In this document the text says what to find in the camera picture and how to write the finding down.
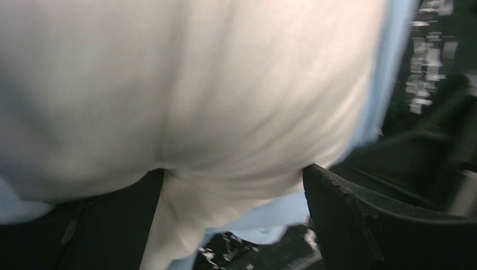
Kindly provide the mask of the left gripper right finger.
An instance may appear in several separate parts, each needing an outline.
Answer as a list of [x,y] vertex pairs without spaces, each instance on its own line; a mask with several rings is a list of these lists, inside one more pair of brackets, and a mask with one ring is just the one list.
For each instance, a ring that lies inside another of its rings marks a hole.
[[475,269],[476,220],[419,208],[318,165],[303,185],[326,269]]

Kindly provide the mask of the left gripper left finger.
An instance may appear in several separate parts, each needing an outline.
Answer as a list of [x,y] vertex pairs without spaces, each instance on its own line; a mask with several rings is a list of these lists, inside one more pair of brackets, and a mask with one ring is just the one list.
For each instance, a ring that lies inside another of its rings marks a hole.
[[1,269],[139,269],[163,178],[163,170],[153,170],[119,191],[2,226]]

